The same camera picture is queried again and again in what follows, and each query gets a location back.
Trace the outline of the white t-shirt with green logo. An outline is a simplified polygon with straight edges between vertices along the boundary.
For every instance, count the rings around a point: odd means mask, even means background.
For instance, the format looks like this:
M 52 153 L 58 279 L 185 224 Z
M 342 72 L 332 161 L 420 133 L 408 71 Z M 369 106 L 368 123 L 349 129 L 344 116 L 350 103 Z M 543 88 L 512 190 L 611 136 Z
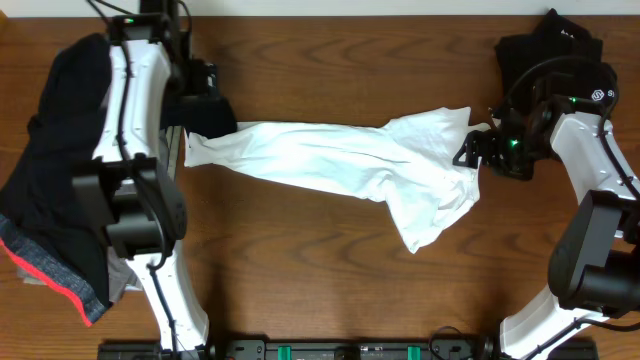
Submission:
M 480 199 L 479 172 L 453 157 L 473 131 L 468 107 L 382 127 L 241 122 L 236 132 L 186 135 L 185 166 L 220 165 L 254 178 L 384 202 L 406 248 L 433 243 Z

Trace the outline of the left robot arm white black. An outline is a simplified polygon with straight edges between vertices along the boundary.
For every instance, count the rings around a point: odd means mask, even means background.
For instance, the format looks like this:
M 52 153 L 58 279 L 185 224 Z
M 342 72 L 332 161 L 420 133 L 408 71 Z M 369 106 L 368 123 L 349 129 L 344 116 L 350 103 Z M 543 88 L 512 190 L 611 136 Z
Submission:
M 104 127 L 89 162 L 72 179 L 97 237 L 138 280 L 159 341 L 107 341 L 100 359 L 212 359 L 209 319 L 183 255 L 186 204 L 161 160 L 163 102 L 185 85 L 189 34 L 178 5 L 154 1 L 106 22 L 111 84 Z

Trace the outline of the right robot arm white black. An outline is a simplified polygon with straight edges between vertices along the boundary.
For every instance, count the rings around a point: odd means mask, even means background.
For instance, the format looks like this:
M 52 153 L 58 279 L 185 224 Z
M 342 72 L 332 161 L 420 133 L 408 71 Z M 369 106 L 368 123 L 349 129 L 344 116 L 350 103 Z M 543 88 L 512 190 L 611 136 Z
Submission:
M 595 69 L 610 85 L 609 104 L 588 97 L 573 74 L 532 68 L 510 89 L 533 80 L 528 118 L 504 96 L 494 112 L 498 125 L 469 132 L 453 157 L 456 166 L 484 165 L 518 180 L 532 178 L 536 161 L 555 158 L 578 201 L 549 259 L 546 287 L 476 345 L 477 359 L 578 359 L 585 352 L 570 340 L 581 330 L 639 328 L 616 322 L 639 309 L 639 251 L 613 248 L 617 237 L 639 244 L 639 179 L 613 137 L 617 80 Z

